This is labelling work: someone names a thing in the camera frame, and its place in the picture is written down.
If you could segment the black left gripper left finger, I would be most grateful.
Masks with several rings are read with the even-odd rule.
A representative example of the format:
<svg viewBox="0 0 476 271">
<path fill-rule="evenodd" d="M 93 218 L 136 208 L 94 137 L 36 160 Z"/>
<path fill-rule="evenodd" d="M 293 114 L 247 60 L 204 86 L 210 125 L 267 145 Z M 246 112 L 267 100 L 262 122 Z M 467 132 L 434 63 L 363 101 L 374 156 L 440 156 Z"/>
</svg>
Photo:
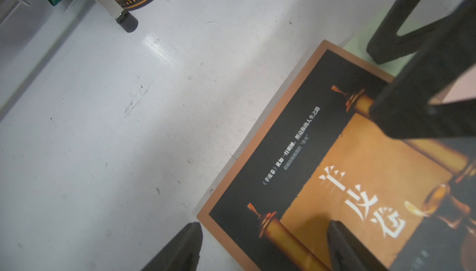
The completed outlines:
<svg viewBox="0 0 476 271">
<path fill-rule="evenodd" d="M 201 224 L 189 223 L 142 268 L 142 271 L 195 271 L 202 242 Z"/>
</svg>

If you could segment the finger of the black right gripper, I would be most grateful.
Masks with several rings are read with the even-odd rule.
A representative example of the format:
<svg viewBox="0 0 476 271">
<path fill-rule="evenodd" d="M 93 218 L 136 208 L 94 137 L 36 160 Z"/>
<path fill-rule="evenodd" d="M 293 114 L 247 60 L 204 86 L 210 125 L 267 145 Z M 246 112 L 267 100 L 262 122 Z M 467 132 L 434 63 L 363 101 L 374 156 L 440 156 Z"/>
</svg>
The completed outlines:
<svg viewBox="0 0 476 271">
<path fill-rule="evenodd" d="M 372 60 L 382 65 L 415 53 L 430 38 L 446 17 L 424 25 L 407 34 L 398 31 L 421 0 L 396 0 L 371 37 L 366 52 Z"/>
<path fill-rule="evenodd" d="M 475 136 L 475 100 L 430 103 L 475 63 L 476 0 L 463 0 L 377 96 L 369 110 L 372 121 L 394 139 Z"/>
</svg>

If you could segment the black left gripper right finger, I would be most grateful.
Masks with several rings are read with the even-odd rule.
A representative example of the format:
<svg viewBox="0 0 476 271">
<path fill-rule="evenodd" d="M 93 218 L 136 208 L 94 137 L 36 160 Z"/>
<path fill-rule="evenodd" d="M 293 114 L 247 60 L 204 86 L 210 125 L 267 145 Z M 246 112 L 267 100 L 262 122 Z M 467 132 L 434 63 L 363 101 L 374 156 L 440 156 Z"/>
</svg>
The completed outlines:
<svg viewBox="0 0 476 271">
<path fill-rule="evenodd" d="M 329 223 L 327 244 L 333 271 L 388 271 L 341 221 Z"/>
</svg>

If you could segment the green sticky note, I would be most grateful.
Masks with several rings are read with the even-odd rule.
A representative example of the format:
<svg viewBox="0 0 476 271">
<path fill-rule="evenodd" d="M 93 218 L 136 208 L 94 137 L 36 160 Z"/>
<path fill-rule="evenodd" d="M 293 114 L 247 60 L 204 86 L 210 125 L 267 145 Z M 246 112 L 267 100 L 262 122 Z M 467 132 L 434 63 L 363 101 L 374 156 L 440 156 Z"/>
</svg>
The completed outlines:
<svg viewBox="0 0 476 271">
<path fill-rule="evenodd" d="M 380 11 L 344 49 L 396 77 L 417 53 L 431 31 L 430 25 L 409 18 L 406 10 L 394 4 Z"/>
</svg>

